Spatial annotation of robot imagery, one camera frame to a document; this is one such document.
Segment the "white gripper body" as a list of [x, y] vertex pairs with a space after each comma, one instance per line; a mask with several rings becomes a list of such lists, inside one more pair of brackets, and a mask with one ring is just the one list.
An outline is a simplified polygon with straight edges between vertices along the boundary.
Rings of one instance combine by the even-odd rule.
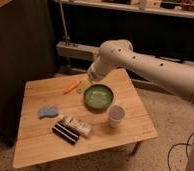
[[98, 57], [88, 68], [87, 76], [92, 82], [99, 82], [104, 79], [114, 67], [101, 57]]

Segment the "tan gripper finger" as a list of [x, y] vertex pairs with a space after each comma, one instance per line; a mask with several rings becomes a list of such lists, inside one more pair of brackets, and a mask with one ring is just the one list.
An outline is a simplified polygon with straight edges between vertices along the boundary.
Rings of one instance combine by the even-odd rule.
[[83, 93], [88, 87], [92, 85], [91, 81], [88, 78], [84, 78], [80, 81], [79, 86], [77, 87], [77, 92], [79, 94]]

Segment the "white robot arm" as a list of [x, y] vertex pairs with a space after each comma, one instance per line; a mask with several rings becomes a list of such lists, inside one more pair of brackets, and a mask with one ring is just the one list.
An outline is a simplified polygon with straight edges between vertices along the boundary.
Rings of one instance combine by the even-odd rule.
[[87, 71], [90, 82], [99, 82], [122, 67], [194, 105], [194, 66], [136, 53], [125, 39], [105, 41], [99, 47], [82, 45], [79, 50], [95, 56]]

